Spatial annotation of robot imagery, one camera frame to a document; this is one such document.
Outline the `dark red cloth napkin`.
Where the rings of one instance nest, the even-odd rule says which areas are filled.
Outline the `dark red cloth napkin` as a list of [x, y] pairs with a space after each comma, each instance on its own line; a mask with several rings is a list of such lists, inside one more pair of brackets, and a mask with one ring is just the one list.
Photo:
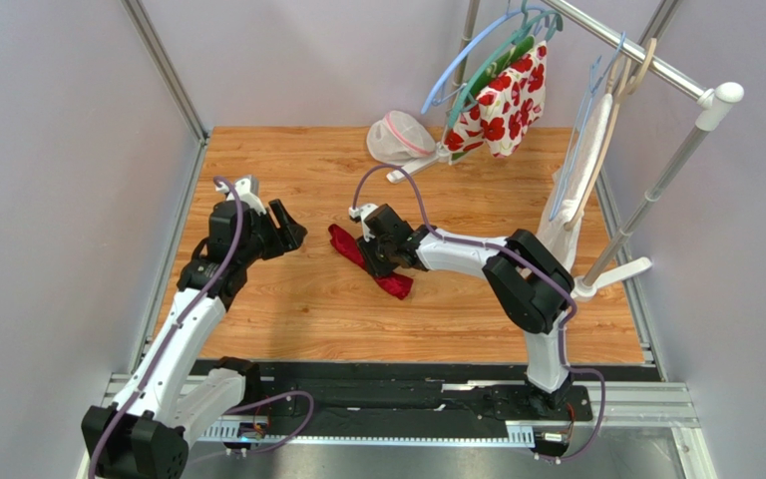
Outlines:
[[[364, 272], [366, 270], [366, 261], [356, 243], [356, 239], [345, 229], [336, 224], [331, 224], [328, 228], [330, 235], [330, 244], [343, 257], [357, 265]], [[383, 277], [371, 276], [375, 283], [391, 296], [398, 299], [405, 299], [411, 292], [414, 280], [406, 275], [393, 272]]]

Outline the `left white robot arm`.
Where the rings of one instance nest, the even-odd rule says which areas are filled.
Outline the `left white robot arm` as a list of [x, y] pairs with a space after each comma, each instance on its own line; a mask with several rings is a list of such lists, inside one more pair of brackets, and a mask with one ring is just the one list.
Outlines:
[[260, 367], [245, 359], [224, 357], [191, 392], [183, 387], [248, 269], [299, 249], [306, 235], [279, 200], [227, 198], [213, 207], [154, 343], [112, 403], [90, 407], [82, 420], [89, 477], [179, 478], [193, 444], [221, 415], [260, 406]]

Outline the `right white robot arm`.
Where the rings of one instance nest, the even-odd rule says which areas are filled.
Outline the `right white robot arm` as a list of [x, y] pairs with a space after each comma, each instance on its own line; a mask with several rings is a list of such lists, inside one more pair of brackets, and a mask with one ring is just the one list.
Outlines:
[[412, 228], [388, 205], [351, 207], [348, 215], [362, 226], [356, 244], [375, 278], [402, 268], [486, 280], [508, 319], [524, 333], [528, 384], [552, 404], [565, 398], [573, 381], [562, 356], [560, 323], [572, 306], [574, 280], [534, 234], [517, 230], [506, 238], [478, 238]]

